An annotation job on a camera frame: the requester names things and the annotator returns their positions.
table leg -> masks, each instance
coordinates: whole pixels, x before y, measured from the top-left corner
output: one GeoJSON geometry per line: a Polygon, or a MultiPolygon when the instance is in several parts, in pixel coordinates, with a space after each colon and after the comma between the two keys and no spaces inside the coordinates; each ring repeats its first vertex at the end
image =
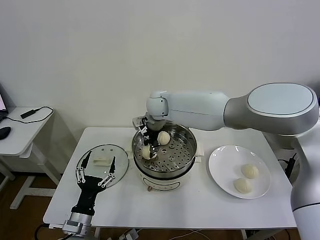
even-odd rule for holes
{"type": "Polygon", "coordinates": [[[35,176],[27,177],[18,194],[11,203],[10,209],[17,210],[25,196],[52,197],[54,195],[55,189],[30,187],[35,178],[35,176]]]}
{"type": "Polygon", "coordinates": [[[8,177],[11,181],[15,180],[15,176],[2,164],[3,158],[0,157],[0,173],[8,177]]]}
{"type": "Polygon", "coordinates": [[[48,175],[48,177],[56,184],[59,184],[61,175],[58,170],[47,160],[45,155],[39,150],[39,148],[33,143],[32,154],[36,156],[37,165],[48,175]]]}
{"type": "Polygon", "coordinates": [[[254,235],[248,237],[246,240],[265,240],[267,238],[272,237],[273,235],[281,232],[283,229],[277,228],[277,229],[264,229],[260,230],[254,235]]]}

white table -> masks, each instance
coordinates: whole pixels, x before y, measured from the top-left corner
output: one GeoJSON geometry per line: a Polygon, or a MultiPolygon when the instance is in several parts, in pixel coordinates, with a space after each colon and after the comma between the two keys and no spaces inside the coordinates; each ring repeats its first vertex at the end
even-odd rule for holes
{"type": "MultiPolygon", "coordinates": [[[[131,160],[123,179],[98,194],[92,226],[169,229],[281,229],[296,227],[291,210],[292,186],[261,132],[223,128],[207,132],[192,129],[201,142],[204,157],[196,163],[185,185],[170,192],[147,191],[131,160]],[[271,173],[268,193],[246,200],[224,192],[209,177],[206,165],[214,149],[239,145],[258,154],[271,173]]],[[[133,128],[88,127],[69,161],[63,177],[45,212],[43,221],[61,228],[77,203],[80,188],[75,168],[81,156],[101,144],[126,148],[133,128]]]]}
{"type": "MultiPolygon", "coordinates": [[[[21,119],[20,115],[28,112],[32,109],[37,109],[38,107],[16,107],[9,108],[9,114],[7,117],[15,120],[20,120],[23,122],[31,122],[36,120],[41,120],[45,118],[51,110],[48,108],[43,108],[37,111],[35,114],[21,119]]],[[[47,158],[42,154],[39,148],[34,144],[33,140],[42,127],[46,124],[48,119],[39,122],[33,122],[24,124],[17,121],[12,121],[10,119],[4,119],[0,122],[0,128],[11,127],[10,134],[3,140],[0,140],[0,156],[19,156],[20,158],[28,158],[30,154],[34,155],[37,165],[52,179],[52,181],[58,185],[61,175],[57,169],[47,161],[47,158]]],[[[0,162],[0,172],[5,175],[5,179],[0,186],[0,190],[10,179],[13,180],[15,177],[9,170],[5,168],[0,162]]],[[[16,198],[12,202],[10,208],[17,209],[23,200],[24,196],[48,196],[51,197],[54,193],[54,189],[46,188],[31,188],[34,176],[29,176],[16,198]]]]}

metal pot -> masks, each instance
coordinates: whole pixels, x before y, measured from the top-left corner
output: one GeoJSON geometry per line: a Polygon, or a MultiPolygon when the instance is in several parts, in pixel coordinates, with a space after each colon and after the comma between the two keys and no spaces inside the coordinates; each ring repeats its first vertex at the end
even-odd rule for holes
{"type": "Polygon", "coordinates": [[[157,180],[172,180],[185,175],[195,163],[197,141],[194,134],[181,125],[166,123],[161,129],[170,135],[170,142],[161,145],[156,158],[142,157],[143,136],[137,131],[132,140],[132,151],[137,168],[157,180]]]}

steamed bun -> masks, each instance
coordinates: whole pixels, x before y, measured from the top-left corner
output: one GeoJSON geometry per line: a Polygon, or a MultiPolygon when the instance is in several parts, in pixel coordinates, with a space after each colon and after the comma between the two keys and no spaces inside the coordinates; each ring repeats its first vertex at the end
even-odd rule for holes
{"type": "Polygon", "coordinates": [[[238,192],[242,194],[248,194],[248,193],[251,193],[252,191],[251,183],[249,182],[248,179],[245,179],[245,178],[238,178],[233,182],[233,185],[235,189],[237,189],[238,192]]]}
{"type": "Polygon", "coordinates": [[[170,142],[170,135],[166,131],[159,132],[157,141],[160,145],[167,145],[170,142]]]}
{"type": "Polygon", "coordinates": [[[241,171],[248,179],[255,179],[259,176],[258,168],[253,164],[243,165],[241,171]]]}
{"type": "Polygon", "coordinates": [[[141,155],[144,159],[150,159],[150,145],[143,146],[141,150],[141,155]]]}

laptop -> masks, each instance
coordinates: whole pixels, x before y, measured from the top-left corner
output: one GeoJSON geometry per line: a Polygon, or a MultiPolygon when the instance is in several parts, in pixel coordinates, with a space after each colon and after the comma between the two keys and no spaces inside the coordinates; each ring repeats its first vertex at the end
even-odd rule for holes
{"type": "Polygon", "coordinates": [[[0,121],[8,115],[8,109],[6,108],[5,102],[0,93],[0,121]]]}

